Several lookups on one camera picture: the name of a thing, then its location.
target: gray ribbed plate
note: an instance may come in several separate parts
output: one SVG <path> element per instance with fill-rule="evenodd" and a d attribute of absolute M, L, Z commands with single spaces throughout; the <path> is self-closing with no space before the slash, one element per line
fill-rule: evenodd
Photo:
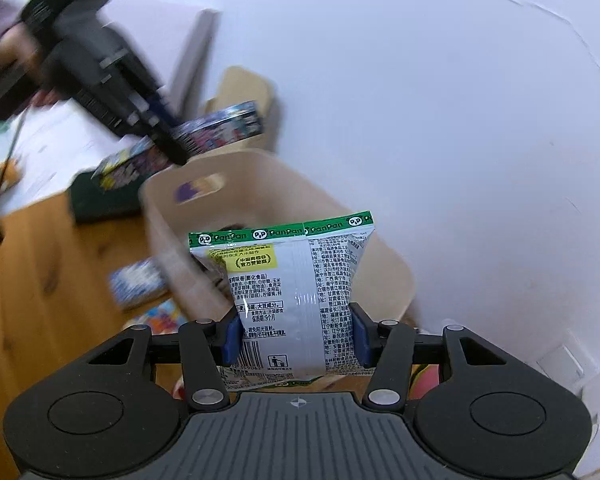
<path fill-rule="evenodd" d="M 22 480 L 40 478 L 25 474 Z M 242 394 L 192 416 L 164 455 L 120 480 L 459 480 L 420 449 L 397 415 L 349 393 Z"/>

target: beige box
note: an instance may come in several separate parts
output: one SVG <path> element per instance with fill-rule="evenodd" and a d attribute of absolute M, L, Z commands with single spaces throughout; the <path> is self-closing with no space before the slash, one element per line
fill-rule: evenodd
<path fill-rule="evenodd" d="M 182 201 L 182 190 L 201 178 L 215 183 L 212 189 Z M 236 223 L 257 228 L 354 212 L 262 150 L 197 156 L 181 168 L 152 176 L 140 197 L 151 252 L 190 319 L 218 320 L 232 305 L 190 256 L 189 232 Z M 351 301 L 376 321 L 406 319 L 414 292 L 410 268 L 374 233 L 353 280 Z"/>

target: silver screw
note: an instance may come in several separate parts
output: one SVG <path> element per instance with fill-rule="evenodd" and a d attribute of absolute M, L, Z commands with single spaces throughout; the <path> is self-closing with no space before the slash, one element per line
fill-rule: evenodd
<path fill-rule="evenodd" d="M 369 400 L 378 406 L 390 406 L 400 400 L 400 394 L 393 390 L 373 390 L 369 394 Z"/>
<path fill-rule="evenodd" d="M 224 395 L 219 390 L 213 388 L 204 388 L 203 390 L 196 391 L 191 399 L 198 404 L 204 404 L 209 406 L 211 404 L 217 404 L 224 399 Z"/>

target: white wall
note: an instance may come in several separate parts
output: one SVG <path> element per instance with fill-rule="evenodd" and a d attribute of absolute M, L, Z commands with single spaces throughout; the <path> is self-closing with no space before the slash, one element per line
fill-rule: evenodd
<path fill-rule="evenodd" d="M 222 10 L 206 93 L 275 81 L 280 156 L 371 209 L 423 326 L 600 362 L 600 0 L 172 1 Z"/>

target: barcode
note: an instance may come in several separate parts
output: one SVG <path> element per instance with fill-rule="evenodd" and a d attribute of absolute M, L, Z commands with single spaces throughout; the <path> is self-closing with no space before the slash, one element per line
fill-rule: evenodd
<path fill-rule="evenodd" d="M 260 359 L 260 348 L 257 341 L 242 342 L 242 350 L 240 350 L 238 356 L 238 366 L 252 370 L 262 370 L 264 368 Z"/>

